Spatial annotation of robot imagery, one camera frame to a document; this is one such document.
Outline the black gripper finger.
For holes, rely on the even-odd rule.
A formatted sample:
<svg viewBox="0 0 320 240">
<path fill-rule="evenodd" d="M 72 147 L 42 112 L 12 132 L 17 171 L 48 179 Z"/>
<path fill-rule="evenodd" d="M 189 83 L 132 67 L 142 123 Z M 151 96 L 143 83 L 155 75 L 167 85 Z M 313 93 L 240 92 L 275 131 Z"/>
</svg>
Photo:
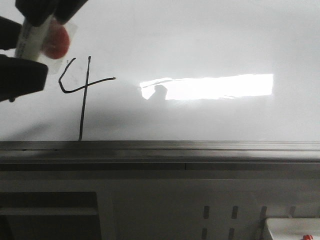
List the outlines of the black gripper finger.
<svg viewBox="0 0 320 240">
<path fill-rule="evenodd" d="M 17 47 L 22 25 L 5 17 L 0 17 L 0 49 L 10 50 Z"/>
<path fill-rule="evenodd" d="M 0 100 L 14 102 L 17 97 L 42 91 L 48 66 L 36 61 L 0 56 Z"/>
<path fill-rule="evenodd" d="M 88 0 L 59 0 L 54 12 L 55 19 L 61 24 L 66 24 Z"/>
<path fill-rule="evenodd" d="M 15 0 L 15 7 L 34 27 L 42 25 L 57 7 L 56 0 Z"/>
</svg>

